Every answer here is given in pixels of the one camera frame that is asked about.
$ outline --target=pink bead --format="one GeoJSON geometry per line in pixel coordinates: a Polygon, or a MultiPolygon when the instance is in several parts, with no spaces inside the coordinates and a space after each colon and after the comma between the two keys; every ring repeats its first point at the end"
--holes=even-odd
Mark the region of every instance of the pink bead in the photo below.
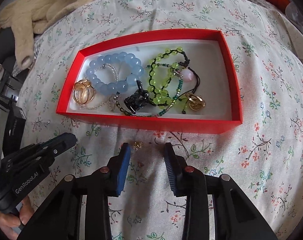
{"type": "Polygon", "coordinates": [[[189,81],[192,81],[194,79],[194,73],[191,70],[187,69],[187,68],[183,69],[181,71],[181,74],[183,75],[182,80],[184,82],[189,82],[189,81]]]}

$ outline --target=human hand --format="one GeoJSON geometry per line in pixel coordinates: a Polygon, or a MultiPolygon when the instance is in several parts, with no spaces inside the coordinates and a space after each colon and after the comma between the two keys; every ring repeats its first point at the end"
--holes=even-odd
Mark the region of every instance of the human hand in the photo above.
{"type": "Polygon", "coordinates": [[[13,230],[13,228],[20,226],[20,222],[26,225],[34,214],[34,209],[32,208],[28,196],[22,200],[22,204],[23,206],[19,211],[19,218],[13,214],[3,214],[0,212],[0,229],[9,240],[16,240],[18,237],[18,234],[13,230]]]}

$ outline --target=red box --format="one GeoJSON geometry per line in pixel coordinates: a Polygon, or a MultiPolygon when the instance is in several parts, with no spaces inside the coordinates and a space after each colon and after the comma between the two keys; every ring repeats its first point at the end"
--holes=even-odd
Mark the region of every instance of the red box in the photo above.
{"type": "Polygon", "coordinates": [[[57,114],[86,123],[119,126],[143,130],[176,131],[220,134],[242,124],[241,100],[234,64],[221,31],[205,29],[168,29],[126,35],[80,50],[72,63],[59,98],[57,114]],[[85,57],[109,49],[151,41],[210,40],[217,41],[226,68],[231,106],[231,120],[180,119],[141,116],[114,116],[109,114],[85,114],[68,112],[73,85],[85,57]]]}

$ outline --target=floral tablecloth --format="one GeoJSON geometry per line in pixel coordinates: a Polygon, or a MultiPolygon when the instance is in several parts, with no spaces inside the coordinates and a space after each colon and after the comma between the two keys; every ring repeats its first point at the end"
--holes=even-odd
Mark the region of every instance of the floral tablecloth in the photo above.
{"type": "MultiPolygon", "coordinates": [[[[95,0],[48,29],[36,46],[36,64],[18,101],[27,117],[22,146],[63,132],[74,133],[78,143],[57,158],[30,194],[35,208],[66,174],[89,175],[106,165],[123,142],[138,141],[143,146],[132,151],[124,192],[109,199],[113,239],[181,239],[186,201],[170,191],[161,153],[162,144],[171,142],[204,174],[231,175],[279,239],[298,224],[303,215],[303,65],[278,12],[247,0],[95,0]],[[221,135],[182,134],[90,125],[55,113],[80,49],[168,28],[224,33],[240,86],[241,126],[221,135]]],[[[213,217],[211,201],[208,208],[213,217]]]]}

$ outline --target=blue bead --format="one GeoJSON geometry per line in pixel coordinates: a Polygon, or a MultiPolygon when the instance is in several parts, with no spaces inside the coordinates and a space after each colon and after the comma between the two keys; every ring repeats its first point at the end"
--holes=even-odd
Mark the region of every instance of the blue bead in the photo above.
{"type": "Polygon", "coordinates": [[[126,80],[120,80],[116,83],[116,89],[119,93],[125,93],[128,90],[128,83],[126,80]]]}
{"type": "Polygon", "coordinates": [[[131,87],[137,86],[137,80],[139,80],[139,77],[135,74],[130,74],[126,79],[128,85],[131,87]]]}
{"type": "Polygon", "coordinates": [[[111,62],[112,63],[118,63],[119,62],[119,59],[118,59],[118,53],[114,53],[112,56],[111,56],[111,62]]]}
{"type": "Polygon", "coordinates": [[[101,94],[103,94],[104,96],[108,96],[109,92],[108,92],[108,88],[106,84],[101,85],[101,87],[99,88],[99,92],[101,94]]]}
{"type": "Polygon", "coordinates": [[[92,60],[90,62],[90,68],[97,68],[98,67],[98,62],[96,60],[92,60]]]}
{"type": "Polygon", "coordinates": [[[89,79],[91,82],[93,82],[95,79],[98,79],[98,77],[97,77],[95,74],[90,74],[90,75],[88,76],[88,79],[89,79]]]}
{"type": "Polygon", "coordinates": [[[100,56],[97,58],[97,63],[99,66],[102,66],[105,63],[105,57],[104,56],[100,56]]]}
{"type": "Polygon", "coordinates": [[[132,53],[129,53],[129,54],[127,54],[126,56],[125,56],[125,62],[126,63],[130,63],[130,60],[132,59],[132,58],[135,58],[135,55],[134,54],[132,54],[132,53]]]}
{"type": "Polygon", "coordinates": [[[95,74],[95,70],[93,68],[86,69],[86,75],[89,76],[91,74],[95,74]]]}
{"type": "Polygon", "coordinates": [[[116,83],[109,83],[107,85],[107,89],[108,89],[109,94],[116,94],[116,92],[117,92],[116,83]]]}
{"type": "Polygon", "coordinates": [[[97,85],[98,83],[101,83],[100,79],[99,79],[99,78],[94,79],[94,80],[92,81],[92,87],[95,88],[96,85],[97,85]]]}
{"type": "Polygon", "coordinates": [[[134,66],[141,66],[142,65],[142,62],[140,61],[140,59],[139,58],[132,58],[131,60],[130,60],[130,65],[132,66],[132,67],[134,67],[134,66]]]}
{"type": "Polygon", "coordinates": [[[105,63],[111,63],[111,57],[112,57],[112,56],[109,55],[109,54],[106,55],[106,56],[105,56],[105,63]]]}
{"type": "Polygon", "coordinates": [[[121,53],[118,55],[118,59],[119,59],[120,61],[124,61],[126,55],[127,55],[126,52],[121,52],[121,53]]]}
{"type": "Polygon", "coordinates": [[[104,82],[97,82],[94,86],[94,88],[96,89],[96,91],[99,91],[100,87],[104,85],[104,82]]]}
{"type": "Polygon", "coordinates": [[[141,77],[144,74],[144,69],[141,66],[135,66],[132,69],[132,73],[141,77]]]}

